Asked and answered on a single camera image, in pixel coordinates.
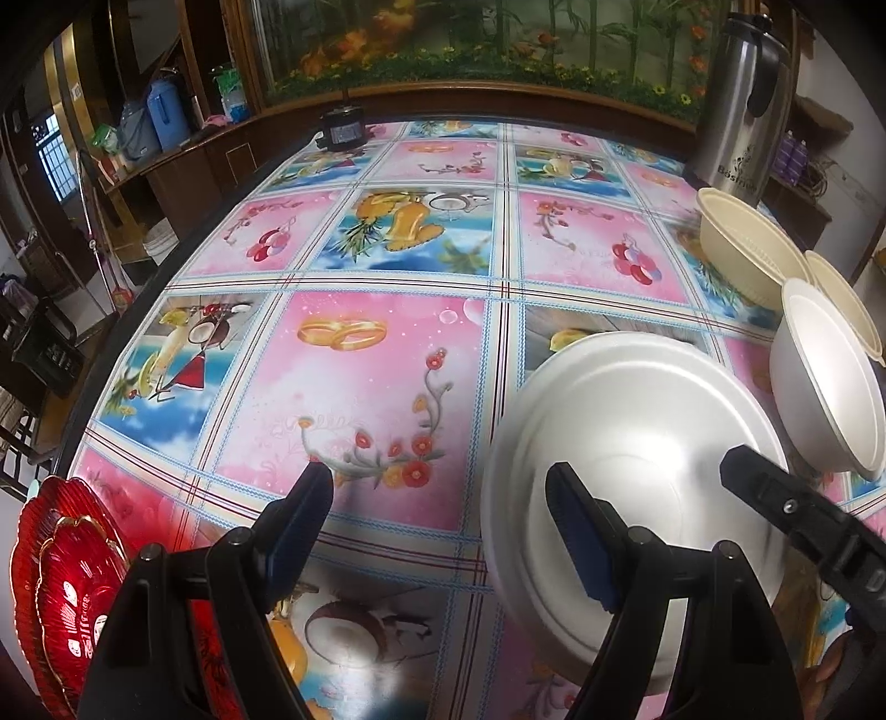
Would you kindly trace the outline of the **person's right hand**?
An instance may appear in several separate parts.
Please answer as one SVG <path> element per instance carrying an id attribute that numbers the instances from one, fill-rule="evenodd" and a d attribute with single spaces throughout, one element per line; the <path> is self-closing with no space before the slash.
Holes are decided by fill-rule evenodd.
<path id="1" fill-rule="evenodd" d="M 814 667 L 807 667 L 797 675 L 800 699 L 802 699 L 803 718 L 814 720 L 817 712 L 825 701 L 827 687 L 841 665 L 842 656 L 846 650 L 848 633 L 838 637 L 825 652 L 820 663 Z"/>

